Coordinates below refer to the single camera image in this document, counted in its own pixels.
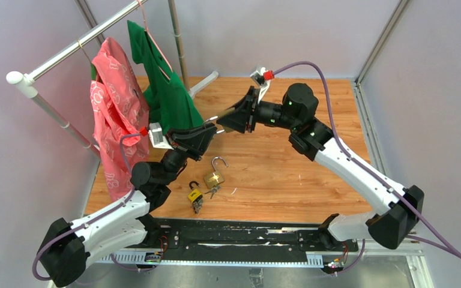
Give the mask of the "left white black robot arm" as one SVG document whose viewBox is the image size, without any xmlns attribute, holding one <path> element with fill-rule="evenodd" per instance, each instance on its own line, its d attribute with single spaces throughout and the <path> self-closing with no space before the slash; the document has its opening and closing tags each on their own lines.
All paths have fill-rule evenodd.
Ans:
<svg viewBox="0 0 461 288">
<path fill-rule="evenodd" d="M 33 276 L 65 287 L 113 252 L 140 243 L 155 247 L 160 226 L 150 213 L 165 203 L 169 184 L 187 161 L 201 160 L 215 134 L 213 123 L 170 129 L 161 139 L 168 149 L 159 162 L 140 161 L 131 167 L 131 187 L 125 196 L 85 217 L 52 222 L 33 260 Z"/>
</svg>

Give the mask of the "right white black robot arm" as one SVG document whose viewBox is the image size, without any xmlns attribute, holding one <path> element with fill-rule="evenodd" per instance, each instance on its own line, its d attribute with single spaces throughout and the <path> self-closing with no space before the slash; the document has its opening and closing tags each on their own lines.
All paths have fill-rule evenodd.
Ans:
<svg viewBox="0 0 461 288">
<path fill-rule="evenodd" d="M 381 174 L 335 136 L 315 117 L 319 101 L 307 84 L 290 85 L 280 104 L 261 101 L 259 94 L 260 90 L 251 86 L 217 123 L 242 134 L 254 131 L 258 123 L 288 129 L 294 150 L 342 178 L 373 209 L 330 215 L 318 228 L 321 247 L 331 251 L 343 241 L 372 238 L 385 248 L 397 249 L 419 221 L 423 191 L 416 185 L 406 188 Z"/>
</svg>

